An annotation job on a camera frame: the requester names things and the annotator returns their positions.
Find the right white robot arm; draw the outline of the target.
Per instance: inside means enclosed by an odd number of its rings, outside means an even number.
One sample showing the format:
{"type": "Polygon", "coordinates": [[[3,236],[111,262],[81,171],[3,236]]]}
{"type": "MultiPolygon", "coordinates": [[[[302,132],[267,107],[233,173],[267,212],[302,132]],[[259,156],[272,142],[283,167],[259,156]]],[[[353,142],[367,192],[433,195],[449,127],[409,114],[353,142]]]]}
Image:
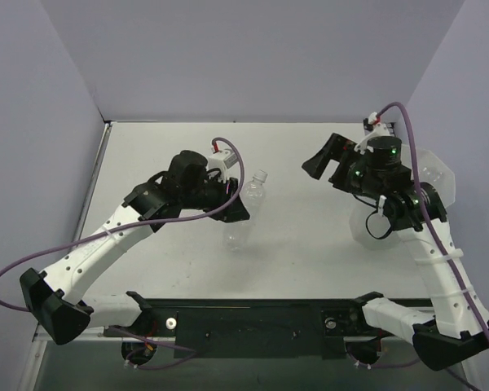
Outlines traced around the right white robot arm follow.
{"type": "Polygon", "coordinates": [[[376,203],[391,232],[416,263],[434,314],[399,305],[378,292],[359,297],[348,312],[358,333],[379,328],[410,343],[431,370],[441,371],[489,349],[489,312],[478,301],[452,243],[447,211],[437,190],[402,161],[408,145],[384,135],[361,143],[332,134],[302,169],[314,179],[328,163],[338,163],[329,182],[334,188],[376,203]]]}

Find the clear bottle white cap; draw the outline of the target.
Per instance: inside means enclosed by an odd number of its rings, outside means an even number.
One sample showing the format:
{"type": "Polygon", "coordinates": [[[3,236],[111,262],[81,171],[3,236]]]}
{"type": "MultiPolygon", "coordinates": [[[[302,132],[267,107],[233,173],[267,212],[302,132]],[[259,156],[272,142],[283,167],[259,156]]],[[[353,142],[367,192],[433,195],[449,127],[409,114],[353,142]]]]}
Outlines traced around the clear bottle white cap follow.
{"type": "Polygon", "coordinates": [[[223,232],[223,244],[230,251],[238,251],[245,247],[252,229],[257,221],[257,215],[266,198],[264,184],[267,180],[267,172],[258,170],[242,188],[241,201],[249,213],[246,221],[235,222],[225,226],[223,232]]]}

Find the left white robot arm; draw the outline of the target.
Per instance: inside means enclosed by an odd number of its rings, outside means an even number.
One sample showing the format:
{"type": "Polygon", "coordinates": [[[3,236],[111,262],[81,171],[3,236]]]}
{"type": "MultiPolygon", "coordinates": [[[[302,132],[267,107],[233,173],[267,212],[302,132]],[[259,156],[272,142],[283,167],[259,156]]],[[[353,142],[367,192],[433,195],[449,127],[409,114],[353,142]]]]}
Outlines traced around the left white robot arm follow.
{"type": "Polygon", "coordinates": [[[237,152],[224,149],[205,157],[193,151],[174,156],[166,171],[137,185],[93,240],[41,271],[20,276],[25,304],[57,345],[76,339],[92,327],[124,327],[140,336],[151,326],[152,307],[137,293],[92,297],[87,291],[110,266],[183,210],[198,210],[224,223],[246,221],[242,188],[229,176],[242,163],[237,152]]]}

